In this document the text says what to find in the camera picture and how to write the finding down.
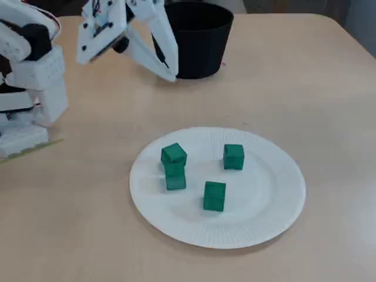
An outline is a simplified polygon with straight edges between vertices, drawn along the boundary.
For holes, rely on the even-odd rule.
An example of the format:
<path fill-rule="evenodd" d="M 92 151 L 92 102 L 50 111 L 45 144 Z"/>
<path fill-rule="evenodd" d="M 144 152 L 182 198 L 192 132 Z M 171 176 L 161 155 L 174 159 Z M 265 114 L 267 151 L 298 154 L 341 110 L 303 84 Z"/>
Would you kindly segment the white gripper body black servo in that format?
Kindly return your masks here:
<path fill-rule="evenodd" d="M 126 0 L 136 18 L 153 18 L 165 14 L 165 2 L 155 0 Z"/>

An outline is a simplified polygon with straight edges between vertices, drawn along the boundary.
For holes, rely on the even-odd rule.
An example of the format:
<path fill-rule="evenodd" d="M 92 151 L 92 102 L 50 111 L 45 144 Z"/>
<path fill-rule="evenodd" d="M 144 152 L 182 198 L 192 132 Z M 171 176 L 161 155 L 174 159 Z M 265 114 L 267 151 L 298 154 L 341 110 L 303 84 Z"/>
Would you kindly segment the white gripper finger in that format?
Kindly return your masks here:
<path fill-rule="evenodd" d="M 137 64 L 150 70 L 164 80 L 175 82 L 176 75 L 162 63 L 156 54 L 146 45 L 138 31 L 128 26 L 126 36 L 129 40 L 126 55 L 130 56 Z"/>
<path fill-rule="evenodd" d="M 158 74 L 164 79 L 176 79 L 179 72 L 179 53 L 176 39 L 164 8 L 156 8 L 147 25 L 153 36 Z"/>

